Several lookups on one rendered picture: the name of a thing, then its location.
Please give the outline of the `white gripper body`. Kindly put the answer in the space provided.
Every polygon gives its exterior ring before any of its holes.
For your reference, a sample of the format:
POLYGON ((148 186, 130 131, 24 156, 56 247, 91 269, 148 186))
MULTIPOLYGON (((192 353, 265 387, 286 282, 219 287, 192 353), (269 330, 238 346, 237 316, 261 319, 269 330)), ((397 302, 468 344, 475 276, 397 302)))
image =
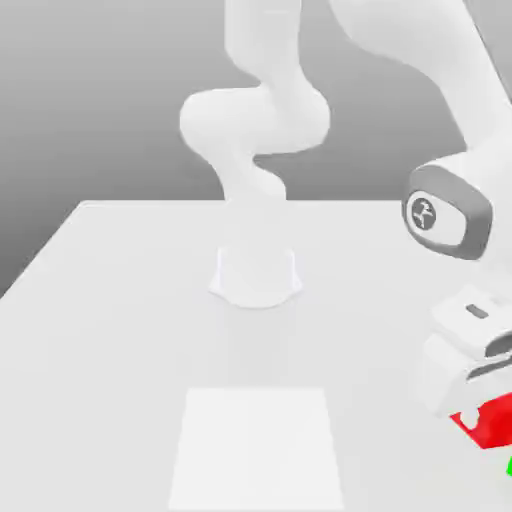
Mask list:
POLYGON ((439 334, 422 349, 422 402, 435 416, 476 411, 512 392, 512 351, 474 360, 439 334))

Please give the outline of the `small red cube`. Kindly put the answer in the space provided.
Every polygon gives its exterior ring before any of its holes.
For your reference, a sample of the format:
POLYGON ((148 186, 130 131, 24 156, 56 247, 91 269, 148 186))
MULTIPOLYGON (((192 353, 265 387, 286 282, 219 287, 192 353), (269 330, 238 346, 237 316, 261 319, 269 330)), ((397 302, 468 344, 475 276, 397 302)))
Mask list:
POLYGON ((485 402, 478 411, 473 429, 463 423, 460 412, 450 418, 481 449, 512 445, 512 392, 485 402))

